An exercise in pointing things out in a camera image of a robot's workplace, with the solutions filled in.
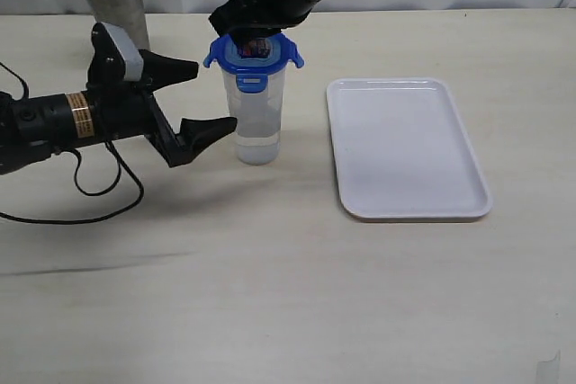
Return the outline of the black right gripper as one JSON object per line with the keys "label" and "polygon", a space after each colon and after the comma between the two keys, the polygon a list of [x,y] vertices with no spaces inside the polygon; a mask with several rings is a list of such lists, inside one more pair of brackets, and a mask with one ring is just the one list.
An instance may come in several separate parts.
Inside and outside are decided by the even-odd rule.
{"label": "black right gripper", "polygon": [[209,16],[220,37],[230,36],[237,46],[264,39],[303,22],[311,0],[228,0]]}

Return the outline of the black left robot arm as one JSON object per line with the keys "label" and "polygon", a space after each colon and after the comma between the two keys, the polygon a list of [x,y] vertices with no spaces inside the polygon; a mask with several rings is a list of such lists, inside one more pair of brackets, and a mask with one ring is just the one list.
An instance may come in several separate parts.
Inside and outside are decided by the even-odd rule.
{"label": "black left robot arm", "polygon": [[109,57],[94,58],[83,91],[15,100],[1,95],[1,172],[10,174],[65,151],[106,141],[143,137],[169,167],[188,165],[235,131],[234,117],[182,119],[173,131],[154,96],[156,90],[194,80],[194,61],[140,50],[137,81],[111,75]]}

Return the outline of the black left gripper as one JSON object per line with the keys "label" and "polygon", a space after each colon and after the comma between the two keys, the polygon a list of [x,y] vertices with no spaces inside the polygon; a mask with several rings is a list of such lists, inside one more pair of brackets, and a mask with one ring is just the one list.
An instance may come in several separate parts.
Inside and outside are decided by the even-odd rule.
{"label": "black left gripper", "polygon": [[92,144],[142,136],[168,166],[177,167],[192,163],[208,147],[236,130],[235,117],[181,119],[180,129],[173,129],[151,92],[196,79],[199,64],[146,49],[139,53],[144,62],[140,82],[148,90],[130,84],[89,87]]}

